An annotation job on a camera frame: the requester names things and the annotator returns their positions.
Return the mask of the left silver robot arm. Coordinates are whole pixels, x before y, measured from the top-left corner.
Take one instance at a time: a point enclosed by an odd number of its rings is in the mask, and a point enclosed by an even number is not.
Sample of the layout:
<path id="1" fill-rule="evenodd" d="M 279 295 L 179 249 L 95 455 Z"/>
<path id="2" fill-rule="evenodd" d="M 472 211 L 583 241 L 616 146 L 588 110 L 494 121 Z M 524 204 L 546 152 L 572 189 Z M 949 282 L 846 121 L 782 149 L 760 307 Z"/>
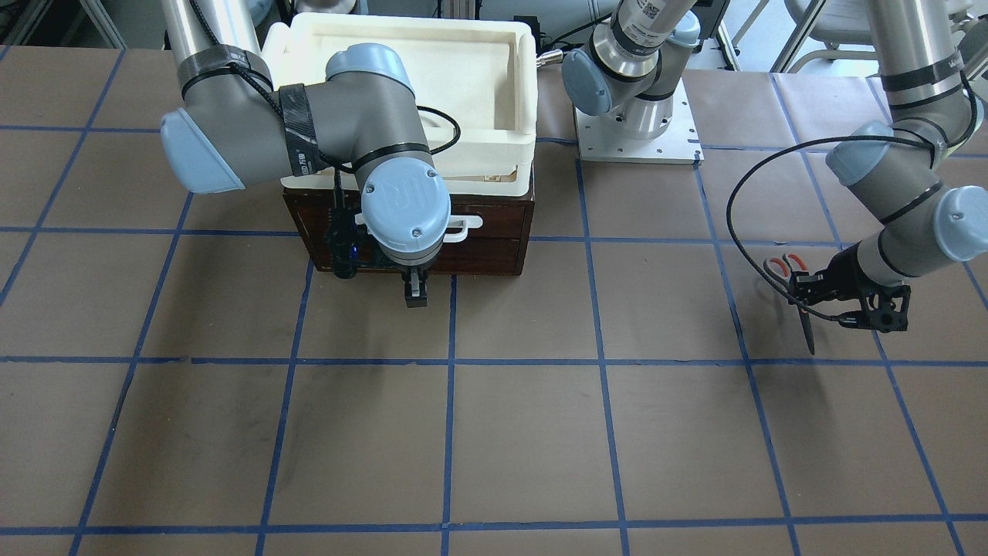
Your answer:
<path id="1" fill-rule="evenodd" d="M 576 109 L 591 117 L 631 101 L 672 95 L 699 39 L 692 1 L 621 1 L 579 49 L 565 53 L 562 78 Z M 825 300 L 857 300 L 837 314 L 843 327 L 907 328 L 911 280 L 986 250 L 986 190 L 949 188 L 936 169 L 973 136 L 983 107 L 952 41 L 943 1 L 868 1 L 891 124 L 869 122 L 833 137 L 832 173 L 880 222 L 874 235 L 816 273 L 783 281 L 759 274 L 788 303 L 812 314 Z"/>

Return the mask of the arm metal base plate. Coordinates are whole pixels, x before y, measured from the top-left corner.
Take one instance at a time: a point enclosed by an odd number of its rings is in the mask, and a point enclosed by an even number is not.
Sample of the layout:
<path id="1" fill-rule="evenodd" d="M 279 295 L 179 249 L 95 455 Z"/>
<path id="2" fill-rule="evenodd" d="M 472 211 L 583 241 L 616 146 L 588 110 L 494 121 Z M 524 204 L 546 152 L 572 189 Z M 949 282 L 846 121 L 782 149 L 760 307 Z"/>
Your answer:
<path id="1" fill-rule="evenodd" d="M 671 97 L 629 100 L 610 113 L 573 110 L 580 156 L 614 163 L 701 163 L 705 159 L 682 81 Z"/>

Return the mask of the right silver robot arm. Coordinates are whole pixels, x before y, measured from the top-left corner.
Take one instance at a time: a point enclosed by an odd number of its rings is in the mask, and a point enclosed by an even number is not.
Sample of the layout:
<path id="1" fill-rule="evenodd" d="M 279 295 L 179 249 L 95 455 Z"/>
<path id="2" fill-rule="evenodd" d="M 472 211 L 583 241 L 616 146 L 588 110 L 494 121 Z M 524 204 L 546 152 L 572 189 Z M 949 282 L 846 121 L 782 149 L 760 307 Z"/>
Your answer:
<path id="1" fill-rule="evenodd" d="M 426 306 L 452 202 L 399 54 L 357 43 L 330 57 L 323 82 L 276 87 L 243 2 L 162 6 L 184 104 L 162 117 L 160 137 L 180 183 L 211 194 L 328 168 L 352 174 L 360 208 L 333 212 L 335 274 L 364 266 L 364 225 L 400 271 L 407 306 Z"/>

